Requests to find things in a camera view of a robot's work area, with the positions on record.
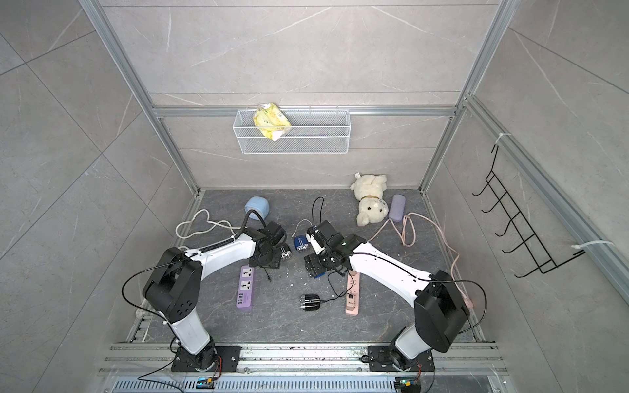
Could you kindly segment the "black electric shaver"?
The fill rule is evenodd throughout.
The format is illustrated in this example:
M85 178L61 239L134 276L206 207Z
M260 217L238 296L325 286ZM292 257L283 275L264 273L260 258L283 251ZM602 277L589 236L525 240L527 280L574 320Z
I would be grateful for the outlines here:
M281 247L280 251L281 251L281 259L282 260L288 259L291 256L291 254L292 254L292 251L290 250L289 247Z

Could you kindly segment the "black shaver power plug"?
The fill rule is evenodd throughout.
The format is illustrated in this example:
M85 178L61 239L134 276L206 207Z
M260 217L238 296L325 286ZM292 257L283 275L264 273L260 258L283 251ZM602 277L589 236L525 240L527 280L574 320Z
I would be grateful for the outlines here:
M305 294L301 296L300 299L300 308L306 312L316 311L320 308L322 300L319 295L316 294Z

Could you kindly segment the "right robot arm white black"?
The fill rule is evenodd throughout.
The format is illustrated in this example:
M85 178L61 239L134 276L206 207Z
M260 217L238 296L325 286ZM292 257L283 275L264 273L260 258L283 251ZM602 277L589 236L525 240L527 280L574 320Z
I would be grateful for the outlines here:
M405 372L429 350L446 353L464 330L470 311L458 281L444 270L429 273L386 255L363 237L342 235L329 221L306 232L313 252L304 258L312 277L344 267L373 278L394 291L414 310L414 323L391 341L375 361Z

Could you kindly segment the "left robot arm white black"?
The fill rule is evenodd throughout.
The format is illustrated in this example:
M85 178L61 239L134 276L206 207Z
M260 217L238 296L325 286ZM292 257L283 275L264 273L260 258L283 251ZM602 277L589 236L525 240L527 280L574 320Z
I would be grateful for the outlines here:
M286 237L281 225L248 211L241 228L228 239L189 251L169 248L155 267L145 270L151 274L143 288L147 312L162 318L179 340L174 369L203 372L219 364L215 341L198 315L201 282L242 260L253 267L278 268Z

